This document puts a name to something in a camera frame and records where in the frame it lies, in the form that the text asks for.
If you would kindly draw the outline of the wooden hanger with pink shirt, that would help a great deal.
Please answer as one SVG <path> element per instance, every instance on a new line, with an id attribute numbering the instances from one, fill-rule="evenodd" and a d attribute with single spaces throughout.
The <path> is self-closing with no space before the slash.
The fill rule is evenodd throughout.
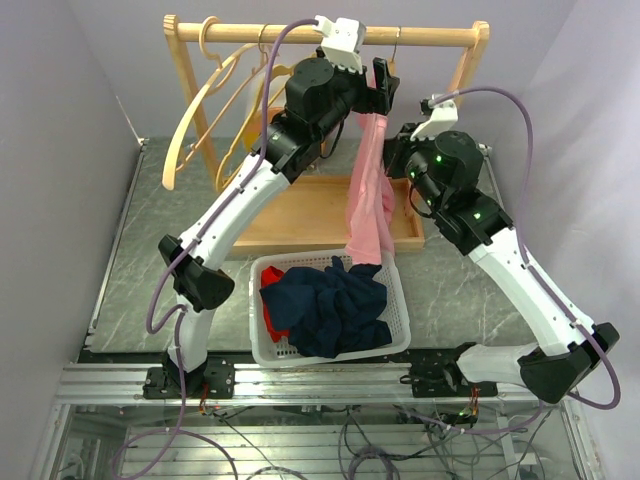
<path id="1" fill-rule="evenodd" d="M 393 52 L 392 52 L 391 58 L 388 60 L 389 72 L 392 76 L 395 76 L 397 74 L 396 55 L 397 55 L 397 49 L 398 49 L 401 33 L 402 33 L 402 27 L 398 26 L 396 29 L 395 37 L 394 37 Z"/>

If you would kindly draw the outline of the light wooden hanger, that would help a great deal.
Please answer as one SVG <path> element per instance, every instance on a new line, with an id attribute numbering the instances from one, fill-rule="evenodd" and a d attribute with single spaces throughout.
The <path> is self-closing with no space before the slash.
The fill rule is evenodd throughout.
<path id="1" fill-rule="evenodd" d="M 218 23 L 219 19 L 215 16 L 206 18 L 195 26 L 193 31 L 195 37 L 190 41 L 180 34 L 186 24 L 178 16 L 171 14 L 166 15 L 163 19 L 164 35 L 186 102 L 186 110 L 174 131 L 164 161 L 161 184 L 168 191 L 175 189 L 178 174 L 183 172 L 196 156 L 203 159 L 210 181 L 216 182 L 220 161 L 217 158 L 211 134 L 243 88 L 250 83 L 249 80 L 245 80 L 222 107 L 216 119 L 213 122 L 207 120 L 205 100 L 220 91 L 229 82 L 242 56 L 257 47 L 255 43 L 246 43 L 226 58 L 209 50 L 207 47 L 208 30 Z M 202 85 L 196 80 L 188 51 L 190 42 L 196 43 L 205 59 L 214 63 L 213 73 Z"/>

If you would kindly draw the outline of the yellow wooden hanger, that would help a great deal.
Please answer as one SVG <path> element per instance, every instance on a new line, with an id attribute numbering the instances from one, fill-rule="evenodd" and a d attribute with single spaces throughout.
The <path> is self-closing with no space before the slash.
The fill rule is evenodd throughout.
<path id="1" fill-rule="evenodd" d="M 261 132 L 263 119 L 271 121 L 276 113 L 284 109 L 284 83 L 293 74 L 293 65 L 275 64 L 267 67 L 271 49 L 259 47 L 260 63 L 251 70 L 228 101 L 229 105 L 245 90 L 247 93 L 247 108 L 245 118 L 238 132 L 220 161 L 214 179 L 217 193 L 221 193 L 238 173 L 240 167 L 230 172 L 230 164 L 236 151 L 243 147 L 248 151 Z"/>

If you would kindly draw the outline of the red t shirt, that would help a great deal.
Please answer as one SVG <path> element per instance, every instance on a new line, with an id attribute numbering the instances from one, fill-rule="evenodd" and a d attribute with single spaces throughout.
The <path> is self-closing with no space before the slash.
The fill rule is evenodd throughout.
<path id="1" fill-rule="evenodd" d="M 284 300 L 275 287 L 284 272 L 269 266 L 260 275 L 260 297 L 263 305 L 263 318 L 267 332 L 273 343 L 289 337 L 290 321 L 286 319 Z"/>

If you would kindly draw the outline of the navy blue t shirt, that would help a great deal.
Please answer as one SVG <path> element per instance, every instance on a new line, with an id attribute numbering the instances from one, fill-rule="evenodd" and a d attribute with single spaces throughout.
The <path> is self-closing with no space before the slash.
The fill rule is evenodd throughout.
<path id="1" fill-rule="evenodd" d="M 390 344 L 389 327 L 379 319 L 387 305 L 386 287 L 374 280 L 380 270 L 373 264 L 346 269 L 334 256 L 322 270 L 285 271 L 275 287 L 290 321 L 288 343 L 301 355 L 329 359 Z"/>

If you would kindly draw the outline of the pink t shirt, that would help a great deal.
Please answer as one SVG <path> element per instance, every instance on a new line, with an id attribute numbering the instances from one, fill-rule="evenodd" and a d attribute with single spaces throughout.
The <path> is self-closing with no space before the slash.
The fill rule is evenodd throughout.
<path id="1" fill-rule="evenodd" d="M 383 251 L 395 252 L 391 233 L 395 195 L 383 165 L 388 119 L 377 113 L 360 114 L 358 119 L 363 132 L 347 197 L 345 251 L 354 264 L 380 265 Z"/>

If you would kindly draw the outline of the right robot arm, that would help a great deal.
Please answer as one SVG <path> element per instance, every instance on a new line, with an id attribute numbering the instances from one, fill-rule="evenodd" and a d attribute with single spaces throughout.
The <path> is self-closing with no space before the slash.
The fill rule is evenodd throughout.
<path id="1" fill-rule="evenodd" d="M 385 140 L 383 162 L 392 177 L 408 180 L 427 206 L 422 217 L 495 282 L 535 337 L 517 346 L 459 346 L 440 373 L 442 387 L 459 396 L 477 383 L 508 383 L 549 404 L 572 395 L 620 335 L 573 305 L 519 245 L 513 220 L 478 187 L 484 164 L 478 144 L 459 131 L 414 140 L 403 130 Z"/>

